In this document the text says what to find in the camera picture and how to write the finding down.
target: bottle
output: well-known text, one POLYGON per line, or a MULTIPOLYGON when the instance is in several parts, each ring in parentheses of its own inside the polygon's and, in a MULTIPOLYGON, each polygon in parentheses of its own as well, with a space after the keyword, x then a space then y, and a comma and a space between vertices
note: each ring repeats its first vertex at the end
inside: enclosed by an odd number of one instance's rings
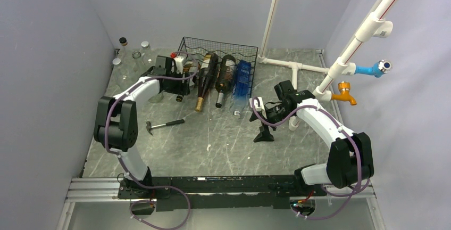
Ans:
POLYGON ((122 63, 120 58, 115 58, 113 60, 113 72, 111 75, 122 91, 127 90, 135 83, 130 76, 129 69, 122 63))
POLYGON ((152 64, 152 59, 151 59, 151 46, 149 44, 149 42, 147 41, 143 41, 141 43, 141 56, 143 57, 143 65, 146 68, 150 68, 151 66, 153 66, 154 64, 152 64))
POLYGON ((243 111, 249 100, 249 87, 251 83, 250 70, 252 66, 250 62, 240 61, 231 98, 231 111, 234 116, 242 117, 243 111))
POLYGON ((131 56, 133 57, 133 63, 134 63, 133 71, 138 73, 138 78, 139 78, 139 76, 142 73, 146 72, 147 69, 144 66, 142 56, 139 51, 133 51, 131 56))
POLYGON ((218 56, 215 53, 207 53, 204 57, 204 62, 201 65, 198 81, 197 102, 194 110, 201 112, 204 98, 208 93, 208 89, 213 83, 213 79, 218 68, 218 56))
POLYGON ((219 69, 218 80, 216 81, 216 91, 218 91, 218 99, 216 100, 216 107, 222 107, 222 100, 224 94, 232 90, 233 78, 237 68, 236 59, 230 54, 222 58, 221 68, 219 69))
POLYGON ((126 56, 127 56, 127 48, 126 46, 128 45, 127 39, 125 37, 121 37, 119 38, 119 43, 121 43, 122 45, 122 60, 125 61, 126 60, 126 56))

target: marble surface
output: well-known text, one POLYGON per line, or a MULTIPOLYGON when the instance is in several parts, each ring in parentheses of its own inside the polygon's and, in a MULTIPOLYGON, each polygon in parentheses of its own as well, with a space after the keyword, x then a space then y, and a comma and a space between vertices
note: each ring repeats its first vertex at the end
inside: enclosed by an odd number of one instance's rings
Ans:
MULTIPOLYGON (((172 51, 152 50, 152 59, 172 51)), ((321 66, 315 50, 271 49, 268 57, 321 66)), ((322 78, 321 73, 299 71, 298 90, 312 91, 322 78)), ((264 102, 277 101, 273 87, 284 80, 291 80, 291 69, 257 64, 252 95, 263 97, 264 102)), ((105 94, 112 96, 120 92, 115 81, 110 80, 105 94)), ((178 103, 175 95, 166 93, 161 102, 146 102, 138 109, 136 146, 153 176, 292 174, 299 167, 326 162, 327 146, 306 123, 301 121, 292 132, 287 122, 272 131, 274 142, 254 143, 260 123, 249 122, 250 111, 242 119, 232 116, 230 95, 223 108, 217 109, 217 92, 211 90, 203 111, 198 113, 194 111, 196 95, 197 89, 178 103), (184 124, 156 129, 153 136, 145 129, 146 121, 163 124, 181 118, 185 118, 184 124)), ((332 103, 323 103, 323 106, 334 115, 332 103)), ((115 177, 121 172, 118 160, 93 140, 83 177, 115 177)))

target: orange tap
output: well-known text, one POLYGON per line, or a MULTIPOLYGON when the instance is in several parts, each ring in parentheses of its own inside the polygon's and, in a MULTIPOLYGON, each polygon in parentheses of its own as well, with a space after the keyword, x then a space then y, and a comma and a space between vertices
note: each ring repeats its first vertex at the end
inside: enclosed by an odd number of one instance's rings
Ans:
POLYGON ((332 94, 331 100, 337 101, 349 101, 351 106, 357 105, 354 97, 349 94, 351 90, 351 84, 348 82, 341 82, 338 84, 338 89, 340 90, 340 94, 332 94))

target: blue faucet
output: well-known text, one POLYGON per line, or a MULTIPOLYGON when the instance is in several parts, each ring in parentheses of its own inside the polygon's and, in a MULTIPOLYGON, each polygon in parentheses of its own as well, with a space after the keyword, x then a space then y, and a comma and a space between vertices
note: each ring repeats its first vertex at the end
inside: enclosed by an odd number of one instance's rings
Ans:
POLYGON ((391 70, 391 63, 386 60, 380 60, 376 62, 373 67, 355 66, 354 74, 365 74, 369 76, 381 77, 383 74, 388 73, 391 70))

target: black wire basket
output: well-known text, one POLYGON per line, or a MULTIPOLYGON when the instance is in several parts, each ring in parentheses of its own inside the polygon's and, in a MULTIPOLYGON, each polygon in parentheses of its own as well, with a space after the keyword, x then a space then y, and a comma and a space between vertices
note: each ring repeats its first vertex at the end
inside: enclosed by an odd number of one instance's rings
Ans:
POLYGON ((252 87, 254 83, 254 72, 255 65, 257 63, 258 47, 248 46, 248 45, 237 45, 222 42, 215 42, 210 40, 184 37, 179 46, 179 51, 187 52, 193 56, 197 56, 197 59, 202 62, 203 57, 211 52, 215 53, 219 57, 219 64, 221 64, 222 58, 230 54, 239 61, 247 61, 250 63, 250 86, 249 86, 249 97, 252 94, 252 87))

